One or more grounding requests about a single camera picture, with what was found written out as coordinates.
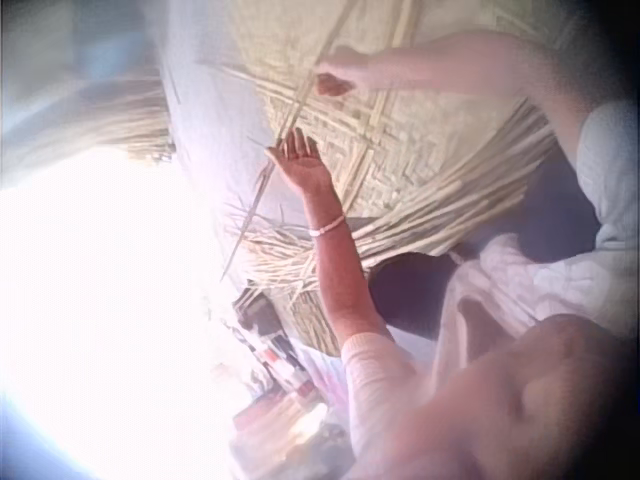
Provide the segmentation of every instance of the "person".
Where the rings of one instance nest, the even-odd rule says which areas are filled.
[[[561,476],[589,445],[637,330],[637,119],[601,106],[542,46],[475,31],[371,56],[339,48],[318,92],[434,88],[526,95],[547,116],[602,227],[592,252],[554,264],[494,239],[447,288],[433,371],[418,373],[370,297],[318,146],[296,129],[268,155],[302,198],[320,294],[347,373],[348,478]]]

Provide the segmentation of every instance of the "white bangle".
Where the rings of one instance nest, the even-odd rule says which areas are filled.
[[[338,225],[340,225],[342,222],[344,222],[344,215],[340,215],[338,218],[336,218],[333,222],[331,222],[326,227],[322,227],[318,230],[309,230],[309,235],[311,235],[312,238],[317,238],[320,235],[324,235],[325,233],[330,232],[331,230],[336,228]]]

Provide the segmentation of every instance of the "red object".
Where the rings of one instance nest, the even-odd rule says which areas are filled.
[[[233,417],[233,425],[236,430],[240,431],[247,428],[258,418],[273,409],[284,396],[285,392],[278,388],[276,391],[267,392],[256,399],[251,405]]]
[[[300,386],[300,388],[298,388],[297,393],[301,397],[307,397],[315,390],[315,388],[316,387],[313,382],[311,380],[307,380]]]

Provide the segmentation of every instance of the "hand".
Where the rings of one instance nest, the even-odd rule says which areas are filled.
[[[299,128],[290,131],[284,142],[268,148],[267,155],[300,196],[333,191],[331,174],[320,159],[318,144],[311,137],[305,140]]]
[[[368,56],[353,48],[340,46],[315,68],[316,90],[320,95],[337,97],[356,87],[366,86]]]

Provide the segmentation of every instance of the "white sleeve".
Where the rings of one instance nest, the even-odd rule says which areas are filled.
[[[408,354],[389,338],[361,333],[342,347],[349,389],[351,444],[360,455],[369,439],[386,429],[400,410],[409,408],[413,395],[398,402],[417,374]]]
[[[594,110],[582,127],[578,183],[602,228],[597,250],[622,250],[638,242],[638,107],[612,102]]]

